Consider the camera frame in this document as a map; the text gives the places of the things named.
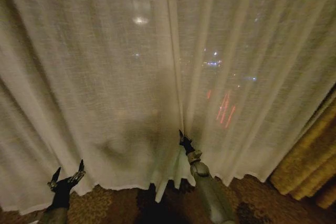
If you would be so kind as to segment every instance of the curtain fold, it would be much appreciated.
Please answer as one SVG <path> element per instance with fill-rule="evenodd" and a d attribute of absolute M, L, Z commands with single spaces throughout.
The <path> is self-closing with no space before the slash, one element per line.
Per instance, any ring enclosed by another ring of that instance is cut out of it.
<path fill-rule="evenodd" d="M 264 181 L 336 82 L 334 0 L 0 0 L 0 204 L 195 184 L 179 132 L 228 185 Z"/>
<path fill-rule="evenodd" d="M 282 194 L 295 199 L 312 197 L 336 174 L 336 99 L 280 162 L 270 180 Z M 335 200 L 334 184 L 319 192 L 317 204 Z"/>

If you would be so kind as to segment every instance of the white curtain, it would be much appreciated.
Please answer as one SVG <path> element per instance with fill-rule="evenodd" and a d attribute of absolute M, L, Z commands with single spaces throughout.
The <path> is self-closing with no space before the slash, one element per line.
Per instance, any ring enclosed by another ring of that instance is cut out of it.
<path fill-rule="evenodd" d="M 194 181 L 178 129 L 228 185 L 264 181 L 336 81 L 335 0 L 0 0 L 0 205 Z"/>

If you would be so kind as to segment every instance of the carpet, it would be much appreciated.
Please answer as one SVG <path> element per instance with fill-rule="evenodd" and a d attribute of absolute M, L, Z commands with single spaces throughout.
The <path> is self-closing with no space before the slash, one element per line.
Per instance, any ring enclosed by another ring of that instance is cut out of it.
<path fill-rule="evenodd" d="M 332 224 L 335 207 L 323 210 L 311 200 L 296 201 L 279 194 L 270 183 L 261 183 L 251 176 L 234 179 L 225 187 L 216 179 L 234 209 L 237 223 L 305 223 Z M 96 186 L 93 191 L 78 196 L 71 194 L 69 224 L 127 223 L 202 223 L 210 224 L 197 190 L 182 180 L 180 189 L 169 181 L 162 201 L 154 201 L 155 187 L 148 190 L 106 190 Z M 42 214 L 36 211 L 20 216 L 16 211 L 0 212 L 0 223 L 28 223 Z"/>

